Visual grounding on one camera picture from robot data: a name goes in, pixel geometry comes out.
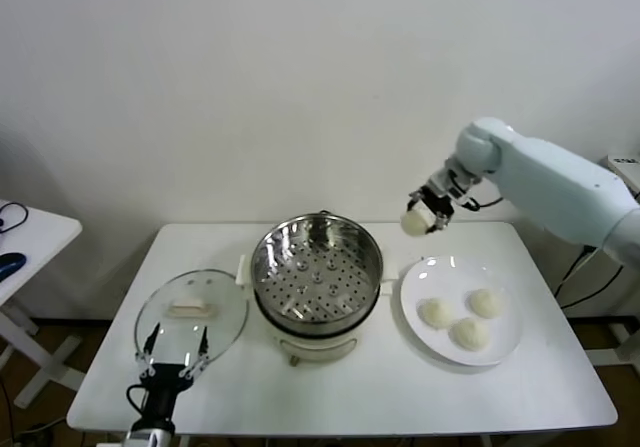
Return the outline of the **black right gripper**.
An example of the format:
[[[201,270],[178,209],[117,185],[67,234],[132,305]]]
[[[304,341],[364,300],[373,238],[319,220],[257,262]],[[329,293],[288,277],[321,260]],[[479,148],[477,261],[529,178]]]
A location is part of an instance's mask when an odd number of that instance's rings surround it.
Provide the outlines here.
[[[417,190],[409,194],[406,211],[428,208],[433,212],[434,220],[429,232],[437,232],[444,230],[454,215],[454,207],[447,193],[440,195],[429,184],[424,184]]]

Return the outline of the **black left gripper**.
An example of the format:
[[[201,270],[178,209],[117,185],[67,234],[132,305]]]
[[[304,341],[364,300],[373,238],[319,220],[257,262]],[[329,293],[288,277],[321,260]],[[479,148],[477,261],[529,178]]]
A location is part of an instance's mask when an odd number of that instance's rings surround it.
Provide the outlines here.
[[[173,363],[155,363],[152,365],[152,353],[160,332],[157,322],[146,337],[142,349],[135,354],[141,385],[146,392],[142,406],[142,418],[145,420],[171,420],[178,396],[190,389],[194,381],[209,365],[208,328],[199,329],[201,333],[195,353],[185,355],[184,366]]]

